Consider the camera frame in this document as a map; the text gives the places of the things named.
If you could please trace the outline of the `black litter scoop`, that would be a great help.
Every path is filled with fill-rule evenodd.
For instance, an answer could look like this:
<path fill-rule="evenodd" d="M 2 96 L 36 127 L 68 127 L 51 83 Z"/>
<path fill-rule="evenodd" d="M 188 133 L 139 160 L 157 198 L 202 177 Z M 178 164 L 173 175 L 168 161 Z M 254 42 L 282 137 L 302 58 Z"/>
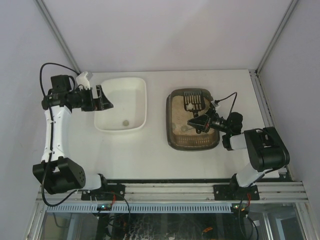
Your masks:
<path fill-rule="evenodd" d="M 187 110 L 187 105 L 193 104 L 193 110 Z M 183 92 L 183 105 L 184 110 L 191 112 L 193 117 L 198 117 L 199 112 L 203 111 L 206 107 L 203 92 L 201 90 L 189 90 Z"/>

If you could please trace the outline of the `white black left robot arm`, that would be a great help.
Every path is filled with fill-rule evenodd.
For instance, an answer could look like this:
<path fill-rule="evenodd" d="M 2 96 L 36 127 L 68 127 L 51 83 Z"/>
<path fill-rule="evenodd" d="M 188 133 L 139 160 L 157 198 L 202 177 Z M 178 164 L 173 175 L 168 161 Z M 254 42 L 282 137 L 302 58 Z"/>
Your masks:
<path fill-rule="evenodd" d="M 44 152 L 32 173 L 51 195 L 71 190 L 97 190 L 103 185 L 101 174 L 86 173 L 71 159 L 69 125 L 72 111 L 104 111 L 113 104 L 103 93 L 102 86 L 90 86 L 92 73 L 85 71 L 76 78 L 68 75 L 51 77 L 52 87 L 41 102 L 46 120 Z"/>

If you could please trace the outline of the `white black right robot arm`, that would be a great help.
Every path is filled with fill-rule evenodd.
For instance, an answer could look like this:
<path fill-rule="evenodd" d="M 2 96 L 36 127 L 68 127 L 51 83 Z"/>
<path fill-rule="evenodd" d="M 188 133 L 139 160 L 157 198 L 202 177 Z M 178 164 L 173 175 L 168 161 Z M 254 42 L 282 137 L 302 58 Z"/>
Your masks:
<path fill-rule="evenodd" d="M 222 145 L 228 151 L 247 150 L 249 163 L 232 176 L 231 184 L 237 188 L 250 188 L 266 174 L 290 163 L 290 154 L 275 127 L 253 128 L 242 131 L 243 116 L 232 112 L 228 118 L 216 112 L 207 112 L 187 121 L 200 133 L 214 129 L 225 133 Z"/>

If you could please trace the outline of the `grey-green litter clump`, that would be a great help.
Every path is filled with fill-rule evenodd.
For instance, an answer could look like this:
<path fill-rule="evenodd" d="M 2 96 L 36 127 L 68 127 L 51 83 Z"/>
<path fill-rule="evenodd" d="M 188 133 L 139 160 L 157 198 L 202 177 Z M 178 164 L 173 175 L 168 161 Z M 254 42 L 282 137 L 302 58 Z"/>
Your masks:
<path fill-rule="evenodd" d="M 193 110 L 194 109 L 194 105 L 192 103 L 189 103 L 187 106 L 186 106 L 187 110 Z"/>
<path fill-rule="evenodd" d="M 181 130 L 182 130 L 183 132 L 186 132 L 186 131 L 188 130 L 188 128 L 187 128 L 186 126 L 183 126 L 183 127 L 181 128 Z"/>
<path fill-rule="evenodd" d="M 129 121 L 128 120 L 125 120 L 125 121 L 123 121 L 123 123 L 122 123 L 125 127 L 126 126 L 128 126 L 129 125 Z"/>

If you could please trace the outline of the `white plastic tub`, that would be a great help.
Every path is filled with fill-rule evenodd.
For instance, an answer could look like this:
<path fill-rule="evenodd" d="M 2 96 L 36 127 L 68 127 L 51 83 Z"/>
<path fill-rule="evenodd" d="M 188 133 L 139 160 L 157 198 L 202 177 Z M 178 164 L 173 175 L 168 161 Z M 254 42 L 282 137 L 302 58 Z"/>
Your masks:
<path fill-rule="evenodd" d="M 147 120 L 147 86 L 139 77 L 107 79 L 102 91 L 113 108 L 94 113 L 94 126 L 105 133 L 117 134 L 138 131 Z"/>

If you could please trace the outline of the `aluminium frame post right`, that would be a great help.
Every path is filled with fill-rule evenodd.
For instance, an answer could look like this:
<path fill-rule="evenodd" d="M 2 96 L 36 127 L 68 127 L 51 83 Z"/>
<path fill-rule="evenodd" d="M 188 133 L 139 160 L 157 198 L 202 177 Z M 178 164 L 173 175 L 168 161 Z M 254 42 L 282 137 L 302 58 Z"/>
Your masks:
<path fill-rule="evenodd" d="M 288 25 L 288 22 L 290 21 L 292 15 L 294 14 L 298 4 L 300 3 L 300 0 L 291 0 L 283 17 L 281 18 L 278 27 L 276 28 L 264 54 L 262 55 L 261 60 L 259 61 L 257 68 L 255 70 L 255 73 L 257 75 L 260 74 L 262 71 L 265 63 L 267 62 L 270 54 L 272 53 L 273 49 L 275 48 L 278 40 L 282 36 L 282 33 L 284 32 L 286 26 Z"/>

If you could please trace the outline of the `aluminium frame post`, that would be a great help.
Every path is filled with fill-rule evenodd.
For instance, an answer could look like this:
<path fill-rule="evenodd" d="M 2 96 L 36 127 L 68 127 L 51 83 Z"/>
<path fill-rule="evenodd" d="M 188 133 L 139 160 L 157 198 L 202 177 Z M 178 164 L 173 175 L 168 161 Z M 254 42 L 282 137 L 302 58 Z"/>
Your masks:
<path fill-rule="evenodd" d="M 255 73 L 257 75 L 260 74 L 262 71 L 265 63 L 267 62 L 270 54 L 272 53 L 273 49 L 275 48 L 278 40 L 282 36 L 282 33 L 284 32 L 286 26 L 288 25 L 288 22 L 290 21 L 292 15 L 294 14 L 298 4 L 300 3 L 300 0 L 291 0 L 283 17 L 281 18 L 278 27 L 276 28 L 264 54 L 262 55 L 261 60 L 259 61 L 257 68 L 255 70 Z"/>
<path fill-rule="evenodd" d="M 81 72 L 68 44 L 66 43 L 61 31 L 59 30 L 54 18 L 52 17 L 48 7 L 45 4 L 44 0 L 34 0 L 33 1 L 38 8 L 40 14 L 42 15 L 45 23 L 47 24 L 49 30 L 51 31 L 52 35 L 54 36 L 56 42 L 58 43 L 59 47 L 61 48 L 64 56 L 66 57 L 68 63 L 76 70 L 78 73 Z"/>

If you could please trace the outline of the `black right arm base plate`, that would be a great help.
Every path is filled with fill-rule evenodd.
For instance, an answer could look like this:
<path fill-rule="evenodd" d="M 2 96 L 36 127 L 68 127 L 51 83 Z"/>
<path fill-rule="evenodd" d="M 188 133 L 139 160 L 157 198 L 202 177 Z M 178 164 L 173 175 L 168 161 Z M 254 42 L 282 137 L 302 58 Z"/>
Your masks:
<path fill-rule="evenodd" d="M 236 187 L 232 188 L 229 184 L 215 184 L 213 186 L 214 199 L 216 201 L 240 201 L 260 200 L 258 187 L 256 185 L 251 187 Z"/>

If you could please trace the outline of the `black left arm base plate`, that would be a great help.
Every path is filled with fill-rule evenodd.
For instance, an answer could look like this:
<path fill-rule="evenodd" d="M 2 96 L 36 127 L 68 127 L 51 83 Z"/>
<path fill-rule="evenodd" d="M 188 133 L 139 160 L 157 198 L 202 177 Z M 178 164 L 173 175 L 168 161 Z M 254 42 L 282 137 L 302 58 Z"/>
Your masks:
<path fill-rule="evenodd" d="M 84 190 L 81 193 L 82 201 L 113 201 L 122 200 L 125 196 L 126 186 L 124 184 L 106 184 L 99 189 Z"/>

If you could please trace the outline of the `aluminium frame post left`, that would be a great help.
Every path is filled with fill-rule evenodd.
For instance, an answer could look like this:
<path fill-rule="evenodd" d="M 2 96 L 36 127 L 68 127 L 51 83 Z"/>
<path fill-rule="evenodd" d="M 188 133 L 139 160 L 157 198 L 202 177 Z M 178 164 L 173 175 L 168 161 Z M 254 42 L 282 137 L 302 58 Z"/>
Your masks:
<path fill-rule="evenodd" d="M 61 48 L 64 56 L 66 57 L 68 63 L 76 70 L 78 73 L 81 72 L 68 44 L 66 43 L 61 31 L 59 30 L 54 18 L 52 17 L 48 7 L 45 4 L 44 0 L 34 0 L 33 1 L 38 8 L 40 14 L 42 15 L 45 23 L 47 24 L 49 30 L 51 31 L 52 35 L 54 36 L 56 42 L 58 43 L 59 47 Z"/>

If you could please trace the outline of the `aluminium front rail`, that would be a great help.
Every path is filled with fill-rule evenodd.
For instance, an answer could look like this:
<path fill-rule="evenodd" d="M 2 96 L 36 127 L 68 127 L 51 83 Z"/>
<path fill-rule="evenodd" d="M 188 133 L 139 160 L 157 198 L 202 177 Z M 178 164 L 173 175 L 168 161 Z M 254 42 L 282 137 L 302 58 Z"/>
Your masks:
<path fill-rule="evenodd" d="M 113 184 L 128 202 L 308 202 L 302 182 L 260 182 L 250 189 L 232 193 L 223 183 L 123 183 Z"/>

